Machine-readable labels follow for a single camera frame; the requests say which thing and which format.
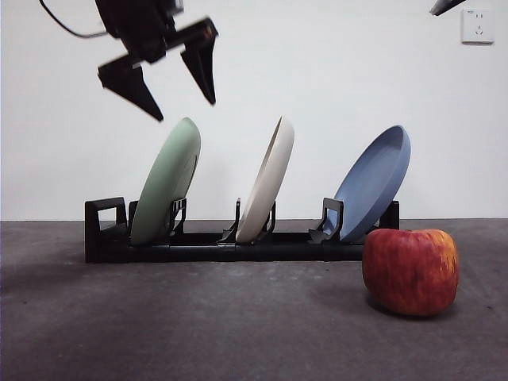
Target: gray floor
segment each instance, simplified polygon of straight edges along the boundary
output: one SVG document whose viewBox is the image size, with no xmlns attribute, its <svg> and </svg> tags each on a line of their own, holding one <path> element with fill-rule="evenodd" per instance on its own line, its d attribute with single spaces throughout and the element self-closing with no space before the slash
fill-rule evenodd
<svg viewBox="0 0 508 381">
<path fill-rule="evenodd" d="M 402 227 L 456 240 L 439 317 L 380 309 L 361 263 L 85 264 L 83 223 L 2 223 L 2 379 L 508 379 L 508 220 Z"/>
</svg>

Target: dish rack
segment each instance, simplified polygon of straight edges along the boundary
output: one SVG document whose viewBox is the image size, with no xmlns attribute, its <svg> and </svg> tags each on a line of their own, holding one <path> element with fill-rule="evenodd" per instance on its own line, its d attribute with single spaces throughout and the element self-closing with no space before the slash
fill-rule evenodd
<svg viewBox="0 0 508 381">
<path fill-rule="evenodd" d="M 87 263 L 127 262 L 235 262 L 235 261 L 339 261 L 361 260 L 363 239 L 352 244 L 339 241 L 344 216 L 344 203 L 323 199 L 322 218 L 316 229 L 308 232 L 276 232 L 275 203 L 260 235 L 249 244 L 238 244 L 240 199 L 237 199 L 235 220 L 221 233 L 186 233 L 187 199 L 171 202 L 166 224 L 160 236 L 149 245 L 132 246 L 130 228 L 137 202 L 129 204 L 129 219 L 123 198 L 107 198 L 85 202 L 85 261 Z M 115 225 L 101 229 L 99 211 L 116 209 Z M 329 210 L 337 212 L 336 227 L 323 231 Z M 391 202 L 374 229 L 399 229 L 399 204 Z"/>
</svg>

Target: plate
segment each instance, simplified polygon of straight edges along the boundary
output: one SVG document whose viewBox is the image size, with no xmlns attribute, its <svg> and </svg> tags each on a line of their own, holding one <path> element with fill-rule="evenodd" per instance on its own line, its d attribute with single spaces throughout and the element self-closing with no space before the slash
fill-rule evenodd
<svg viewBox="0 0 508 381">
<path fill-rule="evenodd" d="M 358 240 L 379 220 L 404 180 L 410 156 L 410 138 L 396 125 L 379 135 L 355 162 L 334 197 L 344 202 L 341 241 Z M 329 210 L 325 233 L 331 233 L 336 223 L 337 212 Z"/>
<path fill-rule="evenodd" d="M 132 245 L 149 244 L 164 231 L 171 202 L 187 195 L 200 150 L 198 127 L 186 117 L 170 132 L 148 174 L 134 214 Z"/>
<path fill-rule="evenodd" d="M 293 126 L 285 117 L 281 117 L 238 225 L 238 243 L 253 242 L 260 234 L 286 174 L 293 143 Z"/>
</svg>

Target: apple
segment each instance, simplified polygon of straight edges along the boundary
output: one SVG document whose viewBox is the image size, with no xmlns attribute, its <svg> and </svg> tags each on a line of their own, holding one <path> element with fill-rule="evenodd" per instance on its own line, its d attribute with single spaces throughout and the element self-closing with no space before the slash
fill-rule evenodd
<svg viewBox="0 0 508 381">
<path fill-rule="evenodd" d="M 389 310 L 439 314 L 456 296 L 456 245 L 441 230 L 377 229 L 365 239 L 362 272 L 374 300 Z"/>
</svg>

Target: electrical socket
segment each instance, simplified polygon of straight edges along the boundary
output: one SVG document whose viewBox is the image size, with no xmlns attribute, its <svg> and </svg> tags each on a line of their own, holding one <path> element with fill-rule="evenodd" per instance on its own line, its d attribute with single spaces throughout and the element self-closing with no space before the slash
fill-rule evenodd
<svg viewBox="0 0 508 381">
<path fill-rule="evenodd" d="M 494 43 L 494 12 L 492 10 L 462 10 L 462 42 Z"/>
</svg>

